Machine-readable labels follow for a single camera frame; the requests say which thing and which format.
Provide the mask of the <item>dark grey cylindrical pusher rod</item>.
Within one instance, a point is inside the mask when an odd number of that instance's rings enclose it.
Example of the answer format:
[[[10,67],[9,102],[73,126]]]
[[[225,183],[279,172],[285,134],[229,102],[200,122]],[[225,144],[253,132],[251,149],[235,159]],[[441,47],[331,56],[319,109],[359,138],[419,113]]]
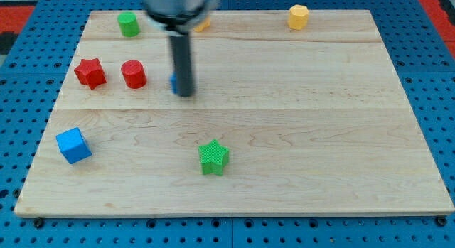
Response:
[[[195,86],[193,81],[193,68],[191,60],[191,37],[190,33],[179,36],[170,36],[173,68],[176,74],[176,93],[179,97],[193,95]]]

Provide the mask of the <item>silver round robot end flange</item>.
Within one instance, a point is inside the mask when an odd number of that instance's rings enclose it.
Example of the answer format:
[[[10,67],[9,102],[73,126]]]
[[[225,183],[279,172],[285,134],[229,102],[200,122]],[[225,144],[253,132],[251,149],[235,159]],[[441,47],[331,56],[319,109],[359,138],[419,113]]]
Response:
[[[220,0],[143,0],[152,25],[165,32],[189,32],[216,10]]]

